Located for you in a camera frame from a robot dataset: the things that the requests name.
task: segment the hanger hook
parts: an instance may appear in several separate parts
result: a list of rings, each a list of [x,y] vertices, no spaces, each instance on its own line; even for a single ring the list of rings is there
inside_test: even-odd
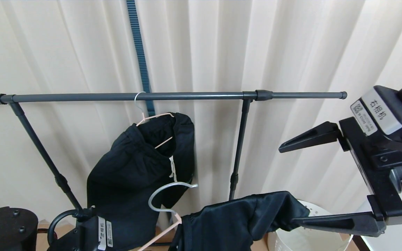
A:
[[[172,186],[178,186],[178,185],[180,185],[180,186],[186,186],[186,187],[188,187],[188,188],[195,188],[195,187],[198,187],[198,184],[193,184],[193,185],[191,185],[191,184],[188,184],[188,183],[185,183],[185,182],[173,182],[173,183],[166,184],[166,185],[164,185],[164,186],[158,188],[154,193],[152,193],[152,195],[151,195],[150,198],[148,199],[148,206],[149,206],[153,211],[157,211],[157,212],[171,212],[171,213],[173,213],[173,214],[177,214],[174,210],[171,210],[171,209],[160,209],[160,208],[156,208],[155,206],[153,206],[153,204],[152,204],[151,202],[152,202],[153,198],[155,198],[156,194],[159,194],[159,192],[161,192],[162,190],[167,189],[167,188],[172,187]]]
[[[146,93],[146,92],[138,92],[138,93],[136,94],[136,96],[134,97],[134,105],[135,105],[137,108],[139,108],[139,110],[141,110],[141,112],[142,112],[142,115],[144,115],[144,111],[143,111],[142,108],[140,108],[140,107],[137,105],[137,103],[136,103],[137,96],[139,96],[139,94],[141,94],[141,93]]]

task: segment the white bucket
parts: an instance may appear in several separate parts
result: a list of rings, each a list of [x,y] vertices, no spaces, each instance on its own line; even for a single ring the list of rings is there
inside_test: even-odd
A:
[[[309,216],[330,215],[327,210],[312,203],[301,201],[309,210]],[[340,235],[298,227],[291,232],[277,230],[268,235],[269,251],[344,251],[353,235]]]

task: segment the metal rod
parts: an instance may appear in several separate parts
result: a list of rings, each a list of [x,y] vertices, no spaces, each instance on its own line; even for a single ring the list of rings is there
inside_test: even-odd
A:
[[[10,107],[12,107],[13,112],[20,120],[21,124],[23,125],[24,129],[26,130],[27,134],[29,135],[30,139],[32,140],[33,144],[36,146],[36,148],[40,152],[41,156],[43,157],[44,161],[46,162],[47,166],[49,167],[51,172],[54,174],[57,185],[66,194],[66,196],[68,197],[68,199],[70,200],[72,205],[77,210],[77,214],[79,215],[81,212],[83,212],[82,206],[80,205],[80,203],[77,201],[77,198],[75,198],[74,194],[70,190],[70,187],[67,184],[66,178],[59,172],[57,167],[54,165],[54,162],[52,162],[51,157],[47,153],[46,149],[44,148],[43,144],[41,143],[41,141],[38,138],[37,134],[35,133],[34,129],[30,125],[29,120],[27,119],[26,115],[24,114],[23,108],[21,108],[19,103],[10,103]]]
[[[241,149],[243,148],[244,131],[246,130],[247,114],[249,113],[249,106],[252,100],[243,100],[243,106],[241,108],[241,121],[240,129],[238,133],[237,151],[235,153],[235,162],[233,164],[233,172],[230,176],[230,193],[229,200],[233,200],[235,195],[235,189],[238,183],[238,167],[240,165]]]
[[[63,101],[116,101],[134,100],[137,93],[74,93],[74,94],[29,94],[0,95],[2,104],[24,102]],[[274,99],[337,98],[344,99],[346,92],[272,92]],[[257,100],[257,92],[152,92],[141,93],[137,100]]]

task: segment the sticker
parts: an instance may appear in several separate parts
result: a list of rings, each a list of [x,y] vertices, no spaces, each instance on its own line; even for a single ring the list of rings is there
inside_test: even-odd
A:
[[[365,110],[360,100],[353,103],[350,108],[353,114],[355,115],[356,120],[359,123],[359,126],[362,128],[362,130],[367,136],[372,135],[373,133],[378,131],[376,124],[373,122],[372,118],[370,117],[367,110]]]
[[[99,250],[106,249],[106,221],[99,216]]]
[[[113,228],[110,221],[106,221],[106,242],[110,248],[113,247]]]
[[[362,96],[362,101],[386,135],[390,135],[401,129],[402,124],[398,122],[392,111],[387,107],[384,100],[382,100],[375,89],[371,89],[369,92],[364,94]]]

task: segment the pink hanger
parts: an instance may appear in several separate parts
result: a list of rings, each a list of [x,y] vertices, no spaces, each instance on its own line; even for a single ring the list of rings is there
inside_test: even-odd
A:
[[[182,224],[182,219],[181,216],[179,216],[179,214],[177,212],[175,212],[174,210],[171,209],[159,209],[156,208],[155,206],[153,206],[153,204],[151,203],[153,201],[153,198],[156,196],[156,194],[158,194],[159,192],[161,192],[162,190],[172,187],[172,186],[177,186],[177,185],[182,185],[182,186],[186,186],[189,188],[195,188],[198,186],[198,184],[188,184],[185,182],[173,182],[170,184],[166,184],[162,187],[160,187],[159,189],[157,189],[148,199],[148,206],[153,210],[153,211],[157,211],[157,212],[171,212],[174,214],[174,216],[177,219],[177,222],[175,222],[174,224],[172,224],[169,228],[167,228],[166,230],[162,231],[159,235],[156,235],[155,238],[151,239],[149,242],[147,242],[147,244],[143,245],[142,248],[139,248],[137,251],[143,251],[145,250],[148,246],[150,246],[152,243],[154,243],[155,241],[157,241],[159,238],[161,238],[163,235],[165,235],[166,233],[168,233],[170,230],[174,229],[177,225]]]
[[[142,124],[142,123],[143,123],[144,121],[146,121],[147,119],[153,119],[153,118],[155,118],[155,117],[159,117],[159,116],[162,116],[162,115],[170,115],[170,116],[174,117],[171,113],[162,113],[162,114],[158,114],[158,115],[155,115],[155,116],[145,117],[145,114],[144,114],[144,111],[142,111],[142,108],[140,108],[140,107],[137,106],[137,104],[136,104],[136,98],[137,98],[137,96],[139,96],[139,94],[141,94],[141,93],[145,93],[145,92],[138,92],[138,93],[136,94],[136,96],[134,97],[134,104],[135,104],[136,107],[139,108],[139,109],[141,110],[141,112],[142,112],[142,120],[141,120],[139,123],[137,123],[136,126],[139,126],[140,124]],[[162,142],[161,144],[159,144],[158,146],[156,146],[155,149],[157,149],[157,148],[160,147],[161,145],[167,143],[167,142],[168,142],[169,140],[171,140],[172,138],[173,138],[173,136],[172,136],[172,137],[169,137],[169,138],[166,139],[164,142]]]

